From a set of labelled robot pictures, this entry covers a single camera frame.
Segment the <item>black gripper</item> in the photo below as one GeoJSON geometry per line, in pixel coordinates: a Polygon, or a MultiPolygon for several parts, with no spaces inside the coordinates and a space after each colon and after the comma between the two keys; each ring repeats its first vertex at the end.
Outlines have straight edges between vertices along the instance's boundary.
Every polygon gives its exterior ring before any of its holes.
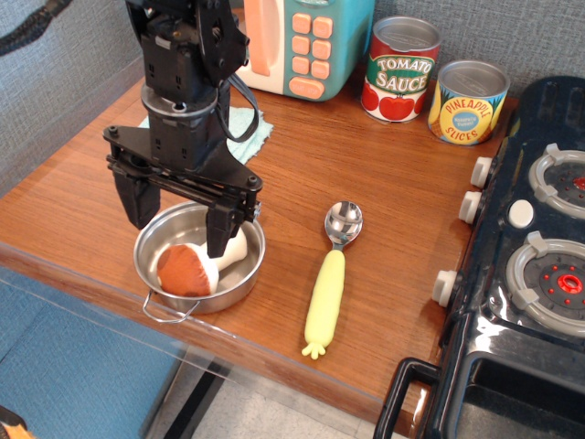
{"type": "Polygon", "coordinates": [[[168,191],[208,207],[207,255],[223,256],[241,223],[253,221],[262,180],[230,152],[261,124],[258,105],[240,134],[229,129],[230,91],[211,91],[195,102],[173,102],[150,89],[142,91],[148,116],[143,126],[111,125],[103,138],[118,196],[128,220],[143,229],[168,191]]]}

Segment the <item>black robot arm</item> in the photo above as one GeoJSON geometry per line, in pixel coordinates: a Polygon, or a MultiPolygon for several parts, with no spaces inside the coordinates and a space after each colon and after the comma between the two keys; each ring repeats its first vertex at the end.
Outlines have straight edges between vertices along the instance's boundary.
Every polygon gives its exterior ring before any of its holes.
{"type": "Polygon", "coordinates": [[[138,229],[159,211],[162,190],[207,206],[207,253],[219,257],[239,226],[256,218],[262,188],[228,148],[260,123],[255,112],[241,135],[229,129],[231,89],[258,105],[236,74],[250,41],[227,1],[130,1],[127,10],[144,55],[148,125],[103,132],[119,197],[138,229]]]}

